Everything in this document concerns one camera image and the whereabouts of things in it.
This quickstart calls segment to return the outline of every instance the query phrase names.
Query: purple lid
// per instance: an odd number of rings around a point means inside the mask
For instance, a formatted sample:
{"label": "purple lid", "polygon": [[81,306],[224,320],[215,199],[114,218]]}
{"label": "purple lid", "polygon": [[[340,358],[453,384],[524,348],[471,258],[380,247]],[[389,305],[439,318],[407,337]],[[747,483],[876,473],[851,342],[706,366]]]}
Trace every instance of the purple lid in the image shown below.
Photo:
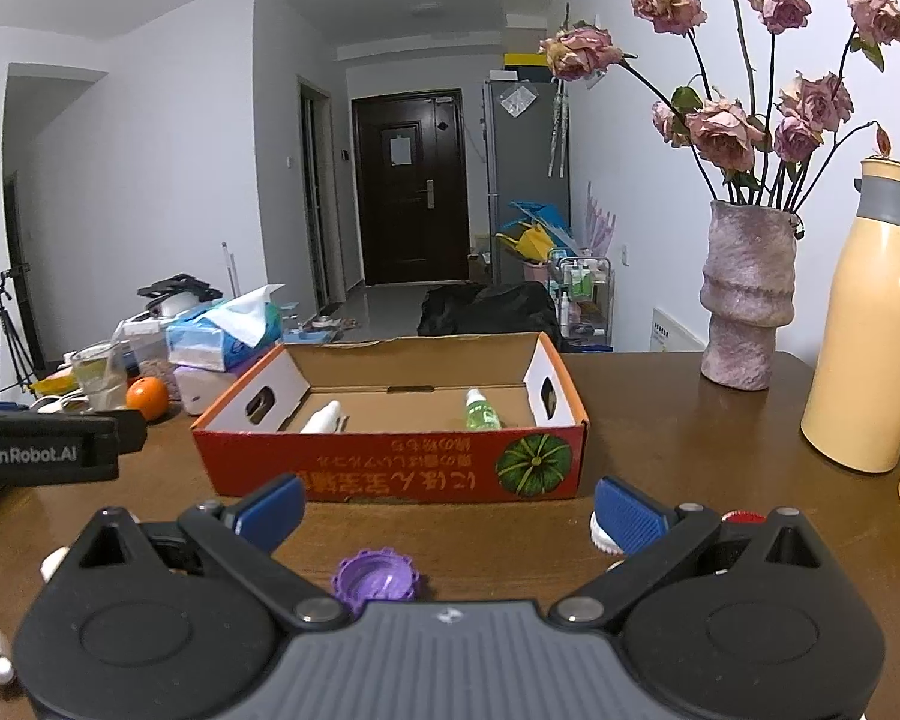
{"label": "purple lid", "polygon": [[348,557],[331,579],[339,601],[360,613],[367,601],[411,601],[420,578],[409,557],[385,547]]}

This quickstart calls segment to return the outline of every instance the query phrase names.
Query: vase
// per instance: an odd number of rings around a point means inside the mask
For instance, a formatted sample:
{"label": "vase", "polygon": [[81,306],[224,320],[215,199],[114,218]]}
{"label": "vase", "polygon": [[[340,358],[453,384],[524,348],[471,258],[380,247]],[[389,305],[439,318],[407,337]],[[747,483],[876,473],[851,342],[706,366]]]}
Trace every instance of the vase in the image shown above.
{"label": "vase", "polygon": [[720,200],[710,208],[700,301],[712,316],[701,373],[733,389],[767,389],[776,329],[794,320],[794,217]]}

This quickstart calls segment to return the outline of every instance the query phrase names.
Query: black bag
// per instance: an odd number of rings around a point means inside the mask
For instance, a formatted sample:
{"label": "black bag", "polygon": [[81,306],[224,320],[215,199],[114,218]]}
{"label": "black bag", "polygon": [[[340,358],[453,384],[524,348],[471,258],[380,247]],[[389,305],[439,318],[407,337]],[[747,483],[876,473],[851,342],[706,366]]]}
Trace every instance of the black bag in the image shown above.
{"label": "black bag", "polygon": [[427,293],[419,336],[546,333],[557,349],[563,338],[554,301],[536,281],[484,287],[450,284]]}

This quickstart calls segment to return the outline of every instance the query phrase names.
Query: orange fruit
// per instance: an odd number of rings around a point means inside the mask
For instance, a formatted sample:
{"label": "orange fruit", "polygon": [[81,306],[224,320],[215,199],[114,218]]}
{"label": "orange fruit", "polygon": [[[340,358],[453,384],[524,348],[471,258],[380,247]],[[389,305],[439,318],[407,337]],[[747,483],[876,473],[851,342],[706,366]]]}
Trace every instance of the orange fruit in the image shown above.
{"label": "orange fruit", "polygon": [[167,385],[155,376],[137,379],[127,390],[127,408],[138,410],[147,422],[161,418],[170,408]]}

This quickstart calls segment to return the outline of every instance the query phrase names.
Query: gray refrigerator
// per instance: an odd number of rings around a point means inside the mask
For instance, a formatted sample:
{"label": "gray refrigerator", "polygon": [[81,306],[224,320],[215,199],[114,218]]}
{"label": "gray refrigerator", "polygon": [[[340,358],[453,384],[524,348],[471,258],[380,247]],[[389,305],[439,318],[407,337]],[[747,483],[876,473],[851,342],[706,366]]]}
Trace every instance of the gray refrigerator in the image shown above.
{"label": "gray refrigerator", "polygon": [[[513,200],[549,203],[570,220],[570,166],[567,161],[563,177],[559,176],[559,156],[553,176],[550,165],[550,140],[554,125],[554,97],[557,84],[519,81],[529,86],[536,100],[520,116],[512,117],[500,103],[504,91],[514,81],[487,81],[484,84],[484,121],[487,139],[487,184],[490,188],[490,234],[504,225],[523,218]],[[519,237],[511,232],[511,237]],[[506,253],[495,238],[491,239],[490,266],[494,284],[523,281],[523,265]]]}

